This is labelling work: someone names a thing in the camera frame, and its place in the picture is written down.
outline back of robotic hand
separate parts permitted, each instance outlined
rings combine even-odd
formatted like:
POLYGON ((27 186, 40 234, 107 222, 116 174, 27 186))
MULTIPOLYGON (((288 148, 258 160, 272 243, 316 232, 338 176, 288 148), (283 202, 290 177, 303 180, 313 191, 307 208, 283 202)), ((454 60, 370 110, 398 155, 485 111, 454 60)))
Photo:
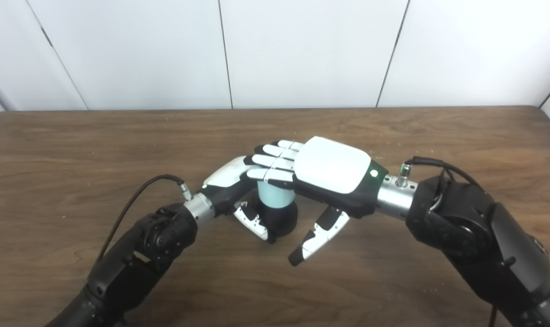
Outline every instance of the back of robotic hand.
MULTIPOLYGON (((290 255, 292 265, 319 250, 350 217, 379 211, 404 221, 419 242, 443 251, 477 296, 513 326, 550 327, 545 247, 464 171, 414 157, 399 174, 390 175, 364 151, 321 137, 305 144, 259 145, 255 153, 245 158, 246 164, 256 165, 246 174, 265 185, 266 191, 259 188, 263 202, 273 197, 269 188, 279 188, 329 205, 290 255), (408 179, 415 165, 439 167, 441 174, 415 183, 408 179), (466 182, 458 182, 454 173, 466 182)), ((241 221, 245 217, 239 213, 241 221)))

